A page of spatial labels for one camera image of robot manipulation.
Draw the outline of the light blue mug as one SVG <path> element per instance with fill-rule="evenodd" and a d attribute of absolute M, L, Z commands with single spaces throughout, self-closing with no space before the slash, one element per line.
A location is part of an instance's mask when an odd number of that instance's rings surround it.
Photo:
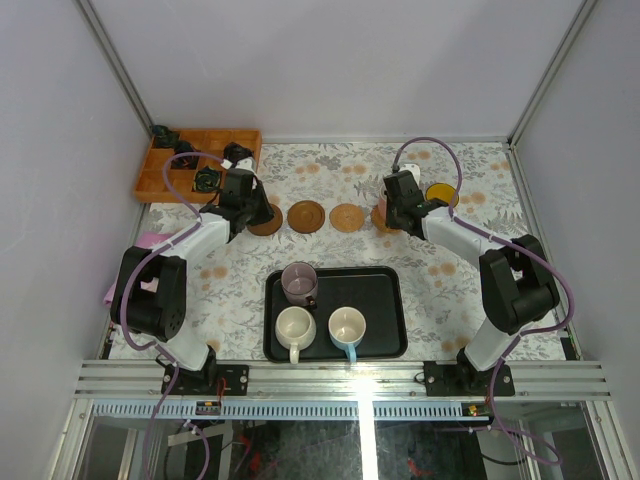
<path fill-rule="evenodd" d="M 333 345 L 341 350 L 349 363 L 357 362 L 357 347 L 366 333 L 364 315 L 353 307 L 340 307 L 329 317 L 328 332 Z"/>

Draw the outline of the light brown wooden coaster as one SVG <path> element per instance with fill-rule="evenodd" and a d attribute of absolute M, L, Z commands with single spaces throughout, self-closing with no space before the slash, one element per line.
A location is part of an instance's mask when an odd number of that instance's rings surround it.
<path fill-rule="evenodd" d="M 287 222 L 294 231 L 301 234 L 311 234 L 324 225 L 325 210 L 315 201 L 299 201 L 288 210 Z"/>

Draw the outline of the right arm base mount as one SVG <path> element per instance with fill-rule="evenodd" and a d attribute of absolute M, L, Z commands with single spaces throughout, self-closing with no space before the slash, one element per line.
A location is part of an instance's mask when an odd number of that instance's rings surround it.
<path fill-rule="evenodd" d="M 476 370 L 462 353 L 455 362 L 423 362 L 423 380 L 428 397 L 514 397 L 513 375 L 508 365 Z"/>

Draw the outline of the yellow glass mug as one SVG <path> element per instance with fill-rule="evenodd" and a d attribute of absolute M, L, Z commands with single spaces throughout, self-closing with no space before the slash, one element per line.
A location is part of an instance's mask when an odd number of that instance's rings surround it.
<path fill-rule="evenodd" d="M 425 192 L 425 198 L 427 200 L 441 200 L 447 205 L 457 206 L 459 202 L 459 195 L 456 193 L 456 188 L 447 183 L 434 183 L 430 185 Z"/>

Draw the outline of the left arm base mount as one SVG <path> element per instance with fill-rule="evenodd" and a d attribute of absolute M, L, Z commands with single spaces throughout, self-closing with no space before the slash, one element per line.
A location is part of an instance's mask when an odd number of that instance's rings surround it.
<path fill-rule="evenodd" d="M 249 385 L 250 367 L 245 364 L 219 364 L 216 352 L 209 349 L 203 368 L 198 371 L 180 369 L 174 386 L 169 387 L 175 368 L 156 363 L 164 368 L 161 392 L 170 395 L 245 396 Z"/>

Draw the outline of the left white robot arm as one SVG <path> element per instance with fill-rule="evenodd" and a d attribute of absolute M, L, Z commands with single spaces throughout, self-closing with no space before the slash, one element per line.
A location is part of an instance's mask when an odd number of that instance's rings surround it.
<path fill-rule="evenodd" d="M 217 201 L 195 212 L 196 220 L 153 248 L 133 246 L 123 255 L 110 315 L 130 348 L 154 348 L 185 370 L 197 394 L 212 392 L 219 371 L 214 351 L 185 324 L 187 275 L 211 252 L 248 226 L 274 218 L 262 182 L 251 170 L 227 171 Z"/>

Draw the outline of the dark brown wooden coaster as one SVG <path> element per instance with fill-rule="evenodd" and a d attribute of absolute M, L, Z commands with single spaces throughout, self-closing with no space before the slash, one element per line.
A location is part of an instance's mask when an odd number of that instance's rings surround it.
<path fill-rule="evenodd" d="M 274 217 L 269 222 L 255 226 L 248 226 L 248 230 L 251 234 L 256 236 L 269 236 L 276 233 L 281 228 L 283 224 L 283 214 L 280 208 L 273 203 L 270 204 L 270 207 L 274 212 Z"/>

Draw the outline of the pink ceramic mug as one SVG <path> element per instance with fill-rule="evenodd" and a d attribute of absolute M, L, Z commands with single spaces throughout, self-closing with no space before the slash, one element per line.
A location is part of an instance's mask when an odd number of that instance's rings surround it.
<path fill-rule="evenodd" d="M 380 188 L 377 209 L 381 218 L 385 220 L 387 211 L 387 191 L 384 186 Z"/>

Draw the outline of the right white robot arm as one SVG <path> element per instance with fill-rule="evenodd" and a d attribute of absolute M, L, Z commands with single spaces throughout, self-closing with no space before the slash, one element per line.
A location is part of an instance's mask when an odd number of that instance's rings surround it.
<path fill-rule="evenodd" d="M 463 392 L 478 394 L 490 385 L 490 369 L 516 335 L 559 303 L 554 277 L 540 263 L 541 244 L 531 235 L 506 242 L 461 220 L 446 202 L 427 200 L 408 171 L 385 177 L 384 190 L 387 227 L 442 246 L 479 272 L 485 320 L 455 372 Z"/>

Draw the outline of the woven rattan coaster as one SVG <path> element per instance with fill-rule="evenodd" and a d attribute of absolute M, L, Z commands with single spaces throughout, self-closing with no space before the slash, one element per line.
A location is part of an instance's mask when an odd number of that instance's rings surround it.
<path fill-rule="evenodd" d="M 399 229 L 391 229 L 386 226 L 385 220 L 382 218 L 382 215 L 380 214 L 378 207 L 374 207 L 371 211 L 371 222 L 376 227 L 376 229 L 382 233 L 389 233 L 389 234 L 401 233 L 401 230 Z"/>
<path fill-rule="evenodd" d="M 365 217 L 361 207 L 343 203 L 332 209 L 329 215 L 331 225 L 342 233 L 353 233 L 362 228 Z"/>

